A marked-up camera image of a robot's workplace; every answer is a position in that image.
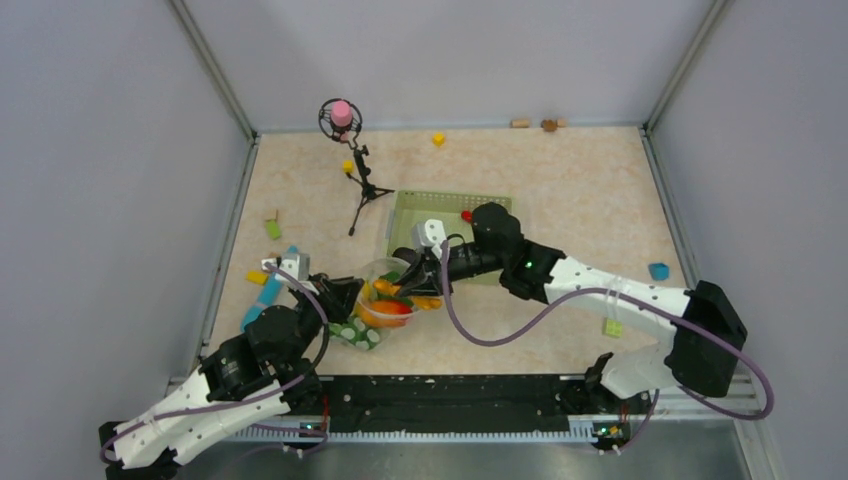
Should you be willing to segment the purple toy eggplant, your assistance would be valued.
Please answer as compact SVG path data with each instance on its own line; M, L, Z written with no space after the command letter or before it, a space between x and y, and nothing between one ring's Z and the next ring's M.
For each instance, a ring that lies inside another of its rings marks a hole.
M415 249L408 247L399 247L393 251L391 256L393 258L400 259L408 264L413 264L419 259L420 254Z

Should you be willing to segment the green toy bell pepper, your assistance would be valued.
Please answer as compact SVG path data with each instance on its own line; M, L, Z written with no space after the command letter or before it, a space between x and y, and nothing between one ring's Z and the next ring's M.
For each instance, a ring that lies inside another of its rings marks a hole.
M384 280L386 280L390 283L397 282L400 279L400 277L401 277L401 274L398 273L398 272L389 272L389 273L386 273L386 274L381 276L382 279L384 279Z

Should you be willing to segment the red orange toy pepper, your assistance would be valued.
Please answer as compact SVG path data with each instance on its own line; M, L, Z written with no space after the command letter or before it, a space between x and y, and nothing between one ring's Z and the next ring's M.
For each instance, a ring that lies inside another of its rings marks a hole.
M386 299L357 304L357 315L374 328L399 328L406 325L413 309L405 303Z

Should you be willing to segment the orange toy ginger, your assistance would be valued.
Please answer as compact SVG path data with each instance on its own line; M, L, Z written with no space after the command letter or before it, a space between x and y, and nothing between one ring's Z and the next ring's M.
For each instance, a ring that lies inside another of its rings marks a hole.
M373 288L381 299L396 300L419 310L437 310L443 306L442 298L438 296L401 295L400 287L384 278L375 280Z

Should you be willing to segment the clear zip top bag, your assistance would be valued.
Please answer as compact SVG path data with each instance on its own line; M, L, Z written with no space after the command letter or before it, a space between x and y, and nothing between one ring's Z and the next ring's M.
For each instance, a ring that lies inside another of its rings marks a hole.
M405 327L419 311L408 297L395 294L393 283L409 264L397 258L382 258L363 266L358 274L364 284L355 297L352 313L341 324L330 326L330 338L362 351L376 349L391 332Z

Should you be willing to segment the green toy cabbage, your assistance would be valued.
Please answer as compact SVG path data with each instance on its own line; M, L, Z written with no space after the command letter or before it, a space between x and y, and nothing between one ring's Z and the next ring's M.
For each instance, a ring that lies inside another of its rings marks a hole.
M352 317L346 323L330 324L332 340L362 351L376 349L388 339L389 334L388 329L371 327L358 317Z

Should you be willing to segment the yellow toy lemon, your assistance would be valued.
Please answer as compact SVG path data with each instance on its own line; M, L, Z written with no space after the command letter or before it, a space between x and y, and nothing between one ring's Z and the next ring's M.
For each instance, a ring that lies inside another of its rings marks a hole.
M361 290L361 296L365 301L371 301L374 298L374 288L370 283L366 283L363 285Z

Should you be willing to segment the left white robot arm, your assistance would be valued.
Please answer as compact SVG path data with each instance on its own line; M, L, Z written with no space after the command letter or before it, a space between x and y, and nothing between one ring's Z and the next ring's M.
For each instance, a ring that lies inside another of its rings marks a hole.
M135 418L100 426L106 477L171 479L249 426L314 410L330 327L349 318L363 285L361 278L325 274L290 283L294 306L264 307L164 399Z

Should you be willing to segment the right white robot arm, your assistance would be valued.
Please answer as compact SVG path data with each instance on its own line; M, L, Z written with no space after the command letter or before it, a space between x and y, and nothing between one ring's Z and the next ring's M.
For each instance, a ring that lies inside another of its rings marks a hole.
M673 385L708 398L728 393L748 332L720 286L663 287L591 267L527 239L520 221L493 202L472 211L471 226L471 241L451 245L442 221L416 224L412 246L392 253L408 265L399 296L447 297L454 282L495 272L522 300L551 307L563 299L653 337L652 345L602 355L588 371L586 397L600 412Z

